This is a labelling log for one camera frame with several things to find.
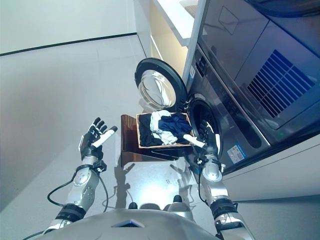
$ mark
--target black cable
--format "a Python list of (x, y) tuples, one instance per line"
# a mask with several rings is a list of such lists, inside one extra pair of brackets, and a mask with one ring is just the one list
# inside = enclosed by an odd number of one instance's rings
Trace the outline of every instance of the black cable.
[(40, 231), (40, 232), (34, 233), (34, 234), (30, 235), (30, 236), (25, 237), (25, 238), (22, 239), (22, 240), (27, 240), (27, 239), (33, 238), (33, 237), (35, 237), (35, 236), (37, 236), (37, 235), (42, 234), (43, 232), (44, 232), (44, 231)]
[(104, 188), (105, 196), (106, 196), (105, 207), (104, 207), (104, 210), (103, 210), (103, 212), (105, 213), (107, 211), (108, 204), (109, 204), (109, 196), (108, 196), (108, 191), (107, 191), (107, 188), (106, 188), (106, 185), (105, 185), (104, 181), (102, 180), (102, 178), (100, 176), (99, 176), (99, 179), (100, 179), (101, 184), (102, 184), (102, 186)]
[(202, 167), (200, 167), (200, 173), (199, 173), (199, 178), (198, 178), (198, 194), (199, 194), (199, 198), (201, 199), (202, 202), (204, 202), (206, 205), (208, 205), (207, 200), (203, 200), (200, 194), (200, 176), (202, 174)]
[(73, 176), (72, 176), (72, 178), (71, 178), (70, 181), (67, 181), (66, 183), (64, 183), (64, 184), (56, 187), (56, 188), (53, 189), (51, 192), (49, 192), (49, 194), (46, 196), (46, 198), (48, 199), (48, 201), (49, 201), (50, 203), (52, 203), (52, 204), (54, 204), (54, 205), (57, 205), (57, 206), (60, 206), (60, 207), (63, 207), (63, 206), (64, 206), (64, 205), (61, 204), (61, 203), (58, 203), (58, 202), (56, 202), (56, 201), (51, 200), (50, 196), (51, 196), (51, 194), (53, 194), (55, 191), (57, 191), (57, 190), (65, 187), (65, 186), (67, 186), (68, 184), (72, 183), (72, 182), (74, 181), (74, 179), (75, 179), (76, 174), (77, 174), (77, 172), (74, 172), (74, 174), (73, 174)]

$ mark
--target white wall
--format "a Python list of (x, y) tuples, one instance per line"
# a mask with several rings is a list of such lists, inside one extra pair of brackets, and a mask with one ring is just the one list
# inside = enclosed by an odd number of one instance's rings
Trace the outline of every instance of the white wall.
[(135, 32), (133, 0), (0, 0), (0, 53)]

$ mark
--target clothing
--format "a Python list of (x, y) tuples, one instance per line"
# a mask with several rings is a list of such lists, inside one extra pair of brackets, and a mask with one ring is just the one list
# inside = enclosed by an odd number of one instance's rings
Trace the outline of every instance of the clothing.
[(157, 139), (161, 139), (164, 145), (174, 145), (178, 139), (170, 131), (163, 131), (159, 129), (159, 120), (161, 117), (164, 116), (170, 118), (170, 115), (170, 112), (166, 110), (155, 111), (151, 114), (150, 130), (153, 136)]
[(186, 120), (186, 115), (182, 113), (174, 113), (171, 116), (163, 115), (158, 122), (158, 128), (163, 131), (171, 132), (173, 136), (178, 138), (179, 142), (186, 142), (183, 136), (189, 134), (192, 130), (190, 124)]
[(162, 141), (155, 138), (150, 130), (151, 113), (139, 116), (140, 145), (143, 147), (161, 146)]

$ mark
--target washer door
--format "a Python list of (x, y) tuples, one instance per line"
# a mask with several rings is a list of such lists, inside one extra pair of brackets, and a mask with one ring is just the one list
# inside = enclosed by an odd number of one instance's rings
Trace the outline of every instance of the washer door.
[(134, 74), (135, 83), (142, 97), (141, 105), (152, 111), (184, 111), (187, 89), (179, 74), (166, 62), (146, 58), (139, 62)]

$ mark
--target blue vent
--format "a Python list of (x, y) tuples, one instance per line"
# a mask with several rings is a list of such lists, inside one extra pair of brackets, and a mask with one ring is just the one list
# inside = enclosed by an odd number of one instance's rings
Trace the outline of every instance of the blue vent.
[(313, 85), (305, 74), (274, 50), (247, 88), (274, 118)]

